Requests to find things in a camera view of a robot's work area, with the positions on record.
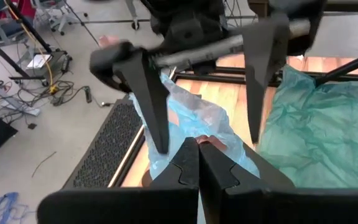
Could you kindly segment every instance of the wooden table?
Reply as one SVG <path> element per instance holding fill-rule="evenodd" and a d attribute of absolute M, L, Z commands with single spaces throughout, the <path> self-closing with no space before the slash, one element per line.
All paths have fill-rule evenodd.
<path fill-rule="evenodd" d="M 309 72 L 329 72 L 347 62 L 352 58 L 321 58 L 308 57 L 298 58 L 290 57 L 288 64 L 292 67 Z M 244 67 L 244 56 L 235 55 L 222 58 L 218 62 L 222 67 Z M 351 72 L 358 74 L 358 69 Z M 247 120 L 247 97 L 246 86 L 230 83 L 202 82 L 193 80 L 177 80 L 177 85 L 190 91 L 193 94 L 201 94 L 202 99 L 216 103 L 222 106 L 229 116 L 230 125 L 234 132 L 248 145 L 253 146 L 250 139 L 249 125 Z M 266 119 L 272 109 L 272 100 L 276 88 L 268 87 L 265 100 L 264 112 L 262 117 L 261 132 L 265 126 Z M 142 186 L 142 177 L 149 169 L 148 149 L 146 143 L 141 147 L 132 167 L 130 168 L 122 187 L 140 187 Z"/>

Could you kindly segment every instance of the blue plastic bag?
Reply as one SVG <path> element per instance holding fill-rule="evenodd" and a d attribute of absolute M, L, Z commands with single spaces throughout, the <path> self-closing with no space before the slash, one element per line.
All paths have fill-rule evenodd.
<path fill-rule="evenodd" d="M 169 122 L 170 143 L 167 155 L 161 155 L 157 152 L 150 131 L 142 116 L 139 104 L 133 94 L 130 94 L 134 102 L 135 109 L 142 118 L 145 126 L 145 138 L 149 147 L 150 175 L 154 179 L 165 168 L 178 152 L 180 146 L 187 137 L 198 137 L 200 135 L 216 136 L 223 144 L 227 146 L 223 151 L 234 162 L 248 170 L 251 174 L 259 177 L 259 171 L 254 162 L 246 156 L 243 148 L 243 142 L 229 125 L 229 117 L 226 111 L 214 103 L 200 99 L 174 84 L 165 74 L 162 74 L 161 81 L 170 92 L 167 99 L 169 114 L 174 114 L 178 125 Z"/>
<path fill-rule="evenodd" d="M 358 82 L 285 67 L 257 151 L 297 187 L 358 188 Z"/>

